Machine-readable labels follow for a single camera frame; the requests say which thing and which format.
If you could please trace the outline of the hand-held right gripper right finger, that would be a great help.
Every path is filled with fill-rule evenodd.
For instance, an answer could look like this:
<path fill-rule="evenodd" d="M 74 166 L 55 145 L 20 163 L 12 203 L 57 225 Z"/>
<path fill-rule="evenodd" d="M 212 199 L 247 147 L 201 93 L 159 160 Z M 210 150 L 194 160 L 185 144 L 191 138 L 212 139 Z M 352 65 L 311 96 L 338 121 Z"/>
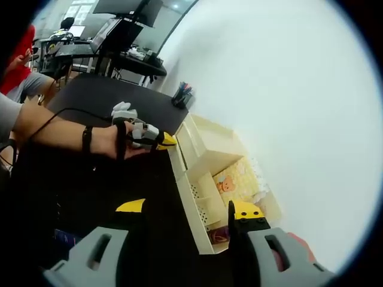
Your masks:
<path fill-rule="evenodd" d="M 334 277 L 303 240 L 272 228 L 252 203 L 231 200 L 228 227 L 235 286 L 326 286 Z"/>

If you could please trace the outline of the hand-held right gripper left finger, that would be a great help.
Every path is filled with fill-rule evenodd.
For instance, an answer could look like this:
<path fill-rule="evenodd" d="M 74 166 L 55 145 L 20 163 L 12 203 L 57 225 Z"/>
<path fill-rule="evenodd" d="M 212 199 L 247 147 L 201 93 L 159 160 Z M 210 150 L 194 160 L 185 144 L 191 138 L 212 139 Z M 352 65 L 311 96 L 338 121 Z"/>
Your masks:
<path fill-rule="evenodd" d="M 123 203 L 104 225 L 74 245 L 68 259 L 43 272 L 49 286 L 146 286 L 145 199 Z"/>

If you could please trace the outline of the person's right hand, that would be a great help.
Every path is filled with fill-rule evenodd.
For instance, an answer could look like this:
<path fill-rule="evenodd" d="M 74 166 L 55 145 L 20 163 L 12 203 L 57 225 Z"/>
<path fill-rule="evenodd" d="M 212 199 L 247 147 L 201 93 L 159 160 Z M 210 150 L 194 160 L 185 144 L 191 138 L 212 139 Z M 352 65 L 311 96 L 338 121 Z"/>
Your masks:
<path fill-rule="evenodd" d="M 314 269 L 317 263 L 309 245 L 294 233 L 287 233 L 287 256 L 291 267 L 298 270 Z"/>

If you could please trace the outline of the person's left hand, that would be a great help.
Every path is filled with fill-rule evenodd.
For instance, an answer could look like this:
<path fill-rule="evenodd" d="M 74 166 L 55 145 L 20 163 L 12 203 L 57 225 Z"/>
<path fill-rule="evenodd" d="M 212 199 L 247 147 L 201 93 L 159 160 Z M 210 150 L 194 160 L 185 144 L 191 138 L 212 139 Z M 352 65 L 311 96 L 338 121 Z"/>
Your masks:
<path fill-rule="evenodd" d="M 127 143 L 123 145 L 122 152 L 118 152 L 117 135 L 118 128 L 116 125 L 106 128 L 94 127 L 90 140 L 90 153 L 104 155 L 115 160 L 121 159 L 121 155 L 124 160 L 127 160 L 137 155 L 149 153 L 147 149 L 132 148 Z"/>

